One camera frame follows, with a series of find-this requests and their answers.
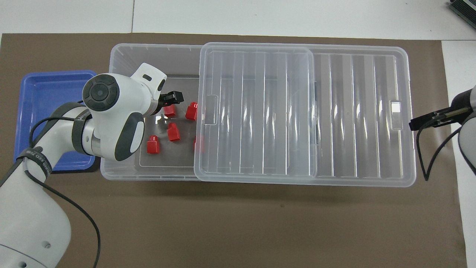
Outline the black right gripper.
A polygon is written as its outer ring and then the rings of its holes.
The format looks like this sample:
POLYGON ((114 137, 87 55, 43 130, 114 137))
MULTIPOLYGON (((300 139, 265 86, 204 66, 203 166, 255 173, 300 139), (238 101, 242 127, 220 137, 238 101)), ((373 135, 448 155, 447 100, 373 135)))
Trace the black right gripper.
POLYGON ((454 123, 463 125, 466 119, 468 119, 473 112, 474 90, 469 89, 457 94, 453 98, 449 107, 440 109, 436 111, 435 114, 424 114, 420 117, 411 119, 409 122, 409 127, 411 131, 417 131, 429 122, 430 124, 426 128, 442 127, 444 125, 454 123), (446 115, 444 119, 440 119, 436 122, 433 122, 435 118, 442 114, 446 115))

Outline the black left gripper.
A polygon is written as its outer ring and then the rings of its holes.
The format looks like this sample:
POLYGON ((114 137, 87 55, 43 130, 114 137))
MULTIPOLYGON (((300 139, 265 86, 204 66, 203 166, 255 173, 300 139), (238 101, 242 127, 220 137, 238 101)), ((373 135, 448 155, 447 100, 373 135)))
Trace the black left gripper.
POLYGON ((163 107, 178 105, 184 101, 183 93, 173 90, 167 94, 160 94, 158 103, 153 114, 157 114, 163 107))

